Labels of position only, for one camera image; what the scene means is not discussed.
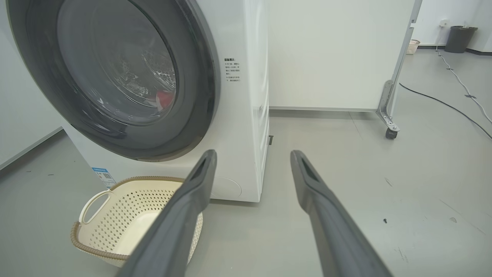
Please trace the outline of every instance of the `concrete floor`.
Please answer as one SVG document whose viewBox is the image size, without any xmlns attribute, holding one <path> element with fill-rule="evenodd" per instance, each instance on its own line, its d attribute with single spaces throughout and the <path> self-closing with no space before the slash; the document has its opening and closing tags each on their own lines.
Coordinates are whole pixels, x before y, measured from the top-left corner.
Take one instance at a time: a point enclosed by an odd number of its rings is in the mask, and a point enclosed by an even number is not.
<svg viewBox="0 0 492 277">
<path fill-rule="evenodd" d="M 441 52 L 492 114 L 492 57 Z M 400 81 L 492 132 L 434 51 L 407 56 Z M 296 199 L 292 149 L 308 156 L 394 276 L 490 275 L 492 140 L 462 115 L 404 89 L 395 140 L 384 138 L 373 113 L 271 114 L 261 202 L 212 200 L 186 276 L 321 276 Z M 117 268 L 69 239 L 82 206 L 101 189 L 63 132 L 0 172 L 0 275 L 113 276 Z"/>
</svg>

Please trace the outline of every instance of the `front-loading washing machine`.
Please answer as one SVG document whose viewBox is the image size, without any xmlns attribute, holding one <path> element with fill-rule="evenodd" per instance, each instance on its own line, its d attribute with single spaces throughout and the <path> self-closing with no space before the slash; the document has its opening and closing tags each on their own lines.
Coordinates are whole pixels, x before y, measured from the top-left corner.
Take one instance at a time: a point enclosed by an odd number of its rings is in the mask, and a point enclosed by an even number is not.
<svg viewBox="0 0 492 277">
<path fill-rule="evenodd" d="M 258 202 L 268 145 L 264 0 L 8 0 L 19 51 L 102 183 L 186 177 Z"/>
</svg>

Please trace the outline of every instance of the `gray trash can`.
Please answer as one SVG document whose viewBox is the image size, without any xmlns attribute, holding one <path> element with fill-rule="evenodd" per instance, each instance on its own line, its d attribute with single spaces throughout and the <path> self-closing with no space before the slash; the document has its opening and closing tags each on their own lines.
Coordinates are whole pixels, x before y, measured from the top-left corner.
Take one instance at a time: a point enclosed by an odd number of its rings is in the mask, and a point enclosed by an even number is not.
<svg viewBox="0 0 492 277">
<path fill-rule="evenodd" d="M 452 26 L 449 32 L 448 42 L 444 51 L 451 53 L 464 53 L 470 43 L 473 33 L 478 28 L 463 28 L 463 26 Z"/>
</svg>

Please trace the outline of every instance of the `white wall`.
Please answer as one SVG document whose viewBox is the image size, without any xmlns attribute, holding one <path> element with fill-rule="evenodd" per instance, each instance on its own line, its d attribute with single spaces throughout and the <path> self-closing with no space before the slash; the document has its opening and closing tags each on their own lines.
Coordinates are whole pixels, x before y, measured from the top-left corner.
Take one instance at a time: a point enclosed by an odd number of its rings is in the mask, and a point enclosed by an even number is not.
<svg viewBox="0 0 492 277">
<path fill-rule="evenodd" d="M 61 117 L 32 79 L 0 0 L 0 170 L 61 130 Z"/>
<path fill-rule="evenodd" d="M 465 22 L 471 26 L 481 1 L 483 0 L 423 0 L 417 22 L 412 25 L 415 28 L 412 39 L 419 40 L 421 45 L 445 45 L 449 27 L 462 26 Z M 441 19 L 449 19 L 450 24 L 444 28 L 441 39 L 437 42 Z"/>
<path fill-rule="evenodd" d="M 473 35 L 468 48 L 492 52 L 492 0 L 480 0 L 472 25 L 478 27 L 478 30 Z"/>
</svg>

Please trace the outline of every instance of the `caster wheel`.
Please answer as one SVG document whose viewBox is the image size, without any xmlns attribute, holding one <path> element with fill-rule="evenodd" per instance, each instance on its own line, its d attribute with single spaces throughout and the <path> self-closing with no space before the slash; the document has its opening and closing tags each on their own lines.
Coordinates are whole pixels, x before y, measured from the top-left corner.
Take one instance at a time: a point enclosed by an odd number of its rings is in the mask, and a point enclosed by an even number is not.
<svg viewBox="0 0 492 277">
<path fill-rule="evenodd" d="M 390 130 L 390 128 L 388 128 L 388 129 L 386 130 L 386 138 L 387 138 L 387 139 L 394 139 L 394 138 L 396 138 L 396 137 L 397 137 L 397 135 L 398 135 L 398 132 L 391 131 L 391 130 Z"/>
</svg>

